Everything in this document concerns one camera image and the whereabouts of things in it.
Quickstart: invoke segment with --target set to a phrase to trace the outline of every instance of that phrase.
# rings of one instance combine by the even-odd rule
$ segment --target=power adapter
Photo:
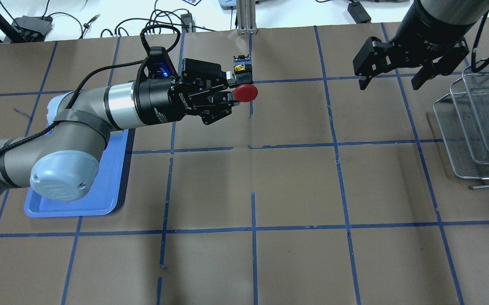
[[[367,11],[361,5],[359,1],[355,2],[350,2],[348,4],[348,12],[352,16],[353,20],[356,23],[370,23],[371,22],[371,16],[367,14]]]

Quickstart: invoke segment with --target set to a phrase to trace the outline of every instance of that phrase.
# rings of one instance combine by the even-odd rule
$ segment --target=black strap
[[[9,141],[7,141],[6,144],[4,144],[2,148],[8,146],[14,140],[16,140],[16,139],[10,139]],[[9,175],[7,173],[7,170],[6,170],[6,153],[4,153],[4,152],[2,154],[0,154],[0,172],[2,173],[2,177],[4,178],[4,180],[7,183],[9,183],[9,185],[11,185],[12,187],[16,187],[17,189],[20,188],[20,186],[16,185],[11,180],[11,178],[9,177]]]
[[[109,91],[110,90],[111,90],[111,87],[107,87],[107,89],[105,89],[105,93],[103,93],[103,106],[105,106],[105,115],[107,116],[109,123],[111,123],[111,125],[113,125],[113,127],[117,128],[118,130],[123,130],[117,125],[117,122],[114,121],[113,114],[111,114],[111,109],[109,108]]]
[[[105,147],[107,147],[107,143],[109,143],[109,138],[111,137],[111,130],[109,129],[109,126],[103,119],[90,114],[89,112],[83,110],[64,109],[58,112],[58,114],[54,117],[54,121],[77,122],[85,124],[101,134],[105,140]]]

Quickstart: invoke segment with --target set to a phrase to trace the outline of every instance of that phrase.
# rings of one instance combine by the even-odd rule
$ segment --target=black cable
[[[4,11],[6,11],[6,13],[8,13],[9,17],[11,18],[11,25],[13,24],[13,21],[14,23],[17,24],[18,26],[18,31],[19,32],[22,32],[22,28],[20,27],[20,25],[18,25],[18,22],[14,19],[14,17],[9,13],[9,11],[6,9],[6,7],[4,6],[4,4],[2,3],[2,0],[0,0],[0,5],[2,6],[2,8],[4,9]]]
[[[97,14],[94,17],[90,18],[90,20],[87,23],[84,23],[82,25],[84,27],[84,30],[81,33],[81,37],[84,38],[84,35],[90,29],[90,26],[92,25],[92,23],[94,23],[94,21],[96,21],[100,16],[101,16],[100,14]]]
[[[153,10],[152,13],[150,14],[151,21],[148,21],[145,26],[148,27],[151,24],[155,25],[156,23],[159,23],[159,21],[158,21],[158,18],[159,17],[167,17],[169,19],[169,23],[170,24],[173,24],[173,20],[171,19],[171,17],[169,16],[169,14],[173,14],[173,15],[177,16],[173,12],[163,11],[163,10]]]
[[[56,15],[56,14],[64,14],[64,15],[67,15],[67,16],[75,19],[75,21],[78,23],[79,27],[81,27],[81,36],[78,39],[82,39],[82,36],[83,36],[84,32],[83,32],[83,29],[82,29],[82,23],[78,19],[76,19],[73,15],[68,14],[66,12],[62,12],[62,11],[53,12],[52,14],[49,14],[47,17],[50,17],[52,15]]]
[[[483,26],[485,25],[488,14],[489,14],[489,11],[487,11],[485,14],[483,14],[482,20],[480,22],[480,26],[478,27],[478,32],[476,33],[475,43],[472,46],[471,71],[473,73],[477,73],[477,72],[482,71],[489,64],[489,57],[488,57],[479,67],[476,66],[476,52],[477,52],[477,48],[478,48],[478,43],[480,42],[481,32],[483,31]]]
[[[181,39],[181,31],[179,31],[176,27],[173,27],[171,25],[149,25],[148,27],[145,27],[144,29],[142,29],[141,34],[139,35],[141,38],[141,43],[142,43],[144,50],[146,51],[147,54],[150,51],[150,46],[148,45],[146,38],[144,38],[144,34],[151,29],[157,29],[157,28],[170,29],[170,30],[173,30],[175,33],[177,33],[177,37],[175,38],[175,42],[173,42],[173,44],[167,49],[167,52],[171,52],[171,50],[173,50],[177,46],[179,40]]]
[[[118,28],[118,35],[119,35],[119,36],[122,36],[122,33],[120,33],[120,31],[122,31],[122,30],[123,30],[124,32],[126,32],[126,36],[130,36],[130,33],[128,33],[128,31],[126,31],[126,29],[125,29],[125,28]]]
[[[188,10],[188,8],[177,8],[176,10],[174,10],[173,12],[176,12],[176,11],[179,11],[179,10],[185,10],[186,13],[190,13],[190,11]]]
[[[141,43],[144,47],[144,49],[146,50],[147,54],[148,54],[148,51],[150,50],[150,46],[148,45],[148,42],[146,41],[146,39],[144,38],[144,34],[146,33],[146,31],[148,31],[150,29],[150,27],[153,27],[153,28],[156,28],[156,27],[169,27],[168,25],[150,25],[149,27],[145,27],[144,29],[141,30],[141,33],[140,33],[140,37],[141,37]],[[177,43],[179,42],[179,39],[181,38],[181,32],[175,28],[175,27],[171,27],[171,29],[173,29],[174,31],[177,32],[177,38],[175,39],[175,42],[173,42],[173,44],[167,49],[167,51],[171,51],[175,48],[175,46],[177,46]],[[77,98],[78,98],[78,95],[80,94],[82,88],[84,87],[84,85],[87,83],[87,81],[93,77],[94,75],[96,75],[97,73],[101,72],[101,71],[105,71],[105,70],[109,70],[109,69],[117,69],[117,68],[123,68],[123,67],[130,67],[130,66],[135,66],[136,64],[141,64],[143,62],[143,60],[138,60],[138,61],[134,61],[134,62],[128,62],[126,64],[114,64],[114,65],[111,65],[111,66],[106,66],[106,67],[101,67],[101,68],[98,68],[92,72],[90,72],[82,81],[81,83],[78,85],[78,87],[75,89],[75,91],[73,92],[73,95],[72,95],[72,98],[69,100],[67,106],[66,106],[66,109],[71,109],[73,107],[73,105],[75,104]],[[36,133],[35,135],[31,135],[30,137],[26,137],[20,141],[17,141],[15,143],[12,143],[11,145],[8,145],[6,147],[3,147],[3,148],[0,148],[0,154],[4,154],[5,152],[11,150],[11,149],[14,149],[16,147],[19,147],[21,145],[24,145],[30,141],[33,141],[34,139],[37,139],[39,137],[41,137],[42,135],[46,135],[47,133],[49,133],[49,131],[51,131],[52,129],[54,129],[54,127],[56,127],[58,125],[58,123],[56,122],[53,122],[52,124],[50,124],[47,128],[43,129],[42,131],[40,131],[39,133]]]
[[[148,18],[129,18],[129,19],[126,19],[124,21],[121,21],[117,26],[120,27],[123,23],[128,22],[128,21],[132,21],[132,20],[151,21],[151,19],[148,19]],[[156,22],[157,23],[161,23],[162,25],[180,25],[178,23],[168,23],[168,22],[162,22],[162,21],[156,21]],[[202,29],[202,30],[206,30],[206,31],[211,31],[211,32],[214,32],[215,31],[215,30],[212,30],[212,29],[207,29],[207,28],[204,28],[204,27],[199,27],[197,25],[192,25],[192,27],[193,28],[196,28],[196,29]]]
[[[47,15],[47,10],[49,9],[49,2],[50,2],[50,0],[47,0],[47,6],[45,6],[45,12],[41,16],[41,19],[43,19],[43,17],[45,17],[45,15]]]
[[[113,32],[111,32],[111,30],[109,30],[109,29],[103,29],[103,31],[101,31],[100,38],[103,38],[103,33],[104,33],[105,31],[109,32],[109,33],[110,33],[110,35],[111,35],[111,37],[114,37]]]

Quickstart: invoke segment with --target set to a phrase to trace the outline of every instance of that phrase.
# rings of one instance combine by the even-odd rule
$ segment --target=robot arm
[[[250,59],[241,55],[234,63],[234,71],[223,72],[219,64],[185,58],[177,75],[165,48],[152,47],[136,81],[81,91],[71,108],[71,93],[53,99],[59,104],[47,116],[58,123],[52,133],[0,154],[0,195],[31,186],[50,199],[80,199],[97,175],[112,131],[186,115],[201,116],[205,125],[229,116],[233,106],[258,94]],[[0,140],[0,148],[20,140]]]
[[[412,79],[415,90],[437,75],[450,75],[469,54],[463,35],[488,10],[489,0],[414,0],[392,40],[369,37],[354,58],[359,88],[395,68],[421,67]]]

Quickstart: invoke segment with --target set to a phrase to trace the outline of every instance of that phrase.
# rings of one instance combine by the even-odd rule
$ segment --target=silver cylinder
[[[122,83],[109,88],[108,105],[109,112],[114,123],[120,129],[129,129],[146,126],[141,122],[136,110],[133,98],[134,83]]]
[[[470,25],[480,19],[489,4],[486,0],[415,0],[436,19],[450,25]]]

